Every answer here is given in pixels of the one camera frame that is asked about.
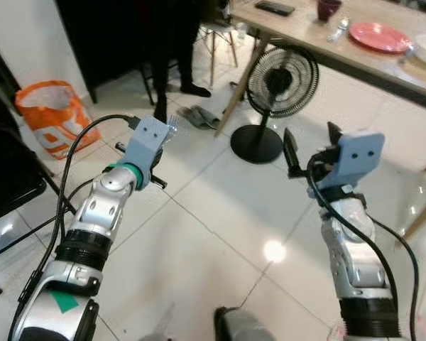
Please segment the silver metal fork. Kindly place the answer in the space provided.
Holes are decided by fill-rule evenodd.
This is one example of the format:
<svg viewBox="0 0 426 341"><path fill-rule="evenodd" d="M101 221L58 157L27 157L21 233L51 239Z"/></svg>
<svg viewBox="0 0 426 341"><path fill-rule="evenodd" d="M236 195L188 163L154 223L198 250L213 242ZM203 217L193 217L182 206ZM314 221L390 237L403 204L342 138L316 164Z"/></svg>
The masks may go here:
<svg viewBox="0 0 426 341"><path fill-rule="evenodd" d="M167 120L165 120L165 123L168 127L167 136L165 137L165 140L171 140L174 136L176 136L178 132L178 123L180 123L180 117L177 114L170 114L170 116L167 116Z"/></svg>

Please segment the black standing fan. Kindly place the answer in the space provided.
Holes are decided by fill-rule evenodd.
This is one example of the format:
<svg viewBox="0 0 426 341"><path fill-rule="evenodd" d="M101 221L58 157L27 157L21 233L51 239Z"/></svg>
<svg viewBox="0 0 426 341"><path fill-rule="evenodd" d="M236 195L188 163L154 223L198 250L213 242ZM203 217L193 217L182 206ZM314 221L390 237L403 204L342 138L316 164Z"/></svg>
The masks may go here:
<svg viewBox="0 0 426 341"><path fill-rule="evenodd" d="M246 100L261 114L258 124L236 128L232 151L249 163L272 163L283 150L283 140L268 125L271 118L297 114L314 97L320 80L318 62L302 48L273 48L253 65L246 84Z"/></svg>

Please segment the light wooden table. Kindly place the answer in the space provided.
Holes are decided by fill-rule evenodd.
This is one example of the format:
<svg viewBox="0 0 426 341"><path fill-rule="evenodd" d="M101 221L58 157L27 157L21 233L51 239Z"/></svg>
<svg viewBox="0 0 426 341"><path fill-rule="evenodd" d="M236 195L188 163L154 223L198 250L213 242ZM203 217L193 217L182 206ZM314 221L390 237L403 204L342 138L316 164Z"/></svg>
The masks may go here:
<svg viewBox="0 0 426 341"><path fill-rule="evenodd" d="M241 0L233 4L232 18L246 23L248 28L258 34L258 41L238 87L223 111L217 133L222 132L222 128L229 122L248 87L254 62L261 57L273 38L298 45L349 77L426 108L426 63L414 56L397 56L358 48L347 38L329 41L329 37L339 28L341 18L350 18L355 22L384 23L409 36L421 35L426 33L426 13L385 0L342 0L343 4L336 16L322 22L317 20L316 0L273 0L294 7L294 12L286 17L256 9L255 4L259 1Z"/></svg>

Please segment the red plate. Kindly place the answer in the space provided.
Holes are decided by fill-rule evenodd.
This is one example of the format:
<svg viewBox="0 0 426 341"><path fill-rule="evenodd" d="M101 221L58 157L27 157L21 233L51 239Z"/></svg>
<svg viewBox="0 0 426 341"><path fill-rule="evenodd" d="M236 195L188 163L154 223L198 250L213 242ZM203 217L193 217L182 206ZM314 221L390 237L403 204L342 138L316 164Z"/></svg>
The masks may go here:
<svg viewBox="0 0 426 341"><path fill-rule="evenodd" d="M360 45L385 54L405 54L413 46L404 33L382 23L353 23L349 35Z"/></svg>

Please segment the silver metal spoon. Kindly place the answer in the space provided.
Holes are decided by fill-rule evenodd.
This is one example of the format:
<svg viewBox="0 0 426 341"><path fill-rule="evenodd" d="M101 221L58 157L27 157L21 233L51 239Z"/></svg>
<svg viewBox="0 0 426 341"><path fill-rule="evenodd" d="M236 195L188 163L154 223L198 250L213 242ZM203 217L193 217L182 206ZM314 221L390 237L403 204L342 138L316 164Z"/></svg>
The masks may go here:
<svg viewBox="0 0 426 341"><path fill-rule="evenodd" d="M339 21L339 25L337 26L337 30L335 33L333 33L328 39L327 42L335 42L337 39L339 39L340 36L343 35L343 33L346 32L347 29L349 29L351 25L351 20L349 17L343 18Z"/></svg>

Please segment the silver metal cutlery piece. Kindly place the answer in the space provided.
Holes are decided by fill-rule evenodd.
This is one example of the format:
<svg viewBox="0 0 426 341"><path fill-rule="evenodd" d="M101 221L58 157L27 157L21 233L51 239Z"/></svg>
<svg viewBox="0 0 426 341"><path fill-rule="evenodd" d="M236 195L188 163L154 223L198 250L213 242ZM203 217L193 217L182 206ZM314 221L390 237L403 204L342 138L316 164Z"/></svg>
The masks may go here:
<svg viewBox="0 0 426 341"><path fill-rule="evenodd" d="M409 58L414 56L415 51L417 51L417 46L409 45L408 48L405 49L404 54L399 59L399 62L401 62L401 64L404 64L405 62L407 62Z"/></svg>

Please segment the orange shopping bag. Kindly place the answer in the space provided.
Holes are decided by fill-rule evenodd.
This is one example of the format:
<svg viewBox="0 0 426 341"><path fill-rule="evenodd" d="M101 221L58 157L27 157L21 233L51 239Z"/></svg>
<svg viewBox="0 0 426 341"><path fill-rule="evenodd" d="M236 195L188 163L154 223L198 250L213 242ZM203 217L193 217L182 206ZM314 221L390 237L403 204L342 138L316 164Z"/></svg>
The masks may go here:
<svg viewBox="0 0 426 341"><path fill-rule="evenodd" d="M38 143L58 160L91 124L86 107L65 81L34 82L17 91L14 104Z"/></svg>

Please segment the dark purple mug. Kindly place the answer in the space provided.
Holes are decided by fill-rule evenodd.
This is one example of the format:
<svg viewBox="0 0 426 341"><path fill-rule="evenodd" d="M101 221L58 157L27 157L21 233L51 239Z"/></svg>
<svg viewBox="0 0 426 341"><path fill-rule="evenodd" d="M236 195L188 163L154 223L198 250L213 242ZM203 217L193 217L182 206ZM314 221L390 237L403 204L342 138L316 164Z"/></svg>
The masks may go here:
<svg viewBox="0 0 426 341"><path fill-rule="evenodd" d="M327 22L342 4L342 0L317 0L317 19Z"/></svg>

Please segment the person in black trousers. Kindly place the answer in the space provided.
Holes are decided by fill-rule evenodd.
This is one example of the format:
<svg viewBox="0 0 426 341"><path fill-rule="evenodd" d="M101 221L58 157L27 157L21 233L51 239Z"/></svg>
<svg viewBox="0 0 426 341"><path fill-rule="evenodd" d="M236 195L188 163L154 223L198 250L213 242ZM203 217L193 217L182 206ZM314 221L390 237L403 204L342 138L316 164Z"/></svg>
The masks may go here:
<svg viewBox="0 0 426 341"><path fill-rule="evenodd" d="M194 42L200 29L203 0L137 0L147 20L148 51L151 58L153 88L158 97L153 116L168 123L167 93L170 60L177 62L180 91L197 97L211 97L193 77Z"/></svg>

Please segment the black phone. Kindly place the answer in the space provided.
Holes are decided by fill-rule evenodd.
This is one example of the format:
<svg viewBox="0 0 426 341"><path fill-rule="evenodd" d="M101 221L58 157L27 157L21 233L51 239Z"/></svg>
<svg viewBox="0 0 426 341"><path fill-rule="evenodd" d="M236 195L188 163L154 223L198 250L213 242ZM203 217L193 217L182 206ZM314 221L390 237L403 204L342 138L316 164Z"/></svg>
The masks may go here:
<svg viewBox="0 0 426 341"><path fill-rule="evenodd" d="M273 0L259 0L255 4L255 9L259 9L268 13L277 14L277 16L288 17L294 12L294 7L290 4L282 4Z"/></svg>

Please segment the white stool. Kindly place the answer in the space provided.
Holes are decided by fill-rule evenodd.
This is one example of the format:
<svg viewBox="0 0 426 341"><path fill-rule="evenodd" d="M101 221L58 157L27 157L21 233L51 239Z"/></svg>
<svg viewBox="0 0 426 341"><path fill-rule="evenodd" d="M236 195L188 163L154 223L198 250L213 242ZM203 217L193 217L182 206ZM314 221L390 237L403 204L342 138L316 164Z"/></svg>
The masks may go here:
<svg viewBox="0 0 426 341"><path fill-rule="evenodd" d="M236 44L234 39L234 33L236 32L235 26L230 25L226 21L214 21L201 23L201 39L204 42L204 47L207 49L210 55L209 62L209 84L212 85L215 82L215 68L217 59L217 42L223 40L226 43L229 51L232 55L233 65L238 67L238 52L236 51Z"/></svg>

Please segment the black folding chair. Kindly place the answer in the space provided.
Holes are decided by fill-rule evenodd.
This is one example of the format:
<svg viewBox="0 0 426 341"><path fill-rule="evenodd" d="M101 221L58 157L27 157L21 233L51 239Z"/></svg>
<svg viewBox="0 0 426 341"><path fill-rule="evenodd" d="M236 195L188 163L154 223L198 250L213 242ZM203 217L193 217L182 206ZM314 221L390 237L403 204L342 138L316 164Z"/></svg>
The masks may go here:
<svg viewBox="0 0 426 341"><path fill-rule="evenodd" d="M27 146L21 128L12 119L12 110L0 97L0 219L6 217L27 202L51 189L63 201L65 213L73 213L68 197L62 196L60 186L50 177L50 169L38 159L37 153ZM0 236L0 256L17 246L24 239L40 231L46 225L57 222L51 217L27 232L5 242Z"/></svg>

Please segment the grey robot leg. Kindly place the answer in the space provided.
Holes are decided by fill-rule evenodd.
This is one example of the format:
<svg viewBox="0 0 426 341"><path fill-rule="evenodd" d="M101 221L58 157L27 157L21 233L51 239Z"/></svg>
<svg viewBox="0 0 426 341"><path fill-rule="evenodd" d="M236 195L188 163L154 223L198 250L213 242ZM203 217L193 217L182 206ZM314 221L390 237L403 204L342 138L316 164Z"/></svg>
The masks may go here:
<svg viewBox="0 0 426 341"><path fill-rule="evenodd" d="M214 312L215 341L277 341L255 315L232 306Z"/></svg>

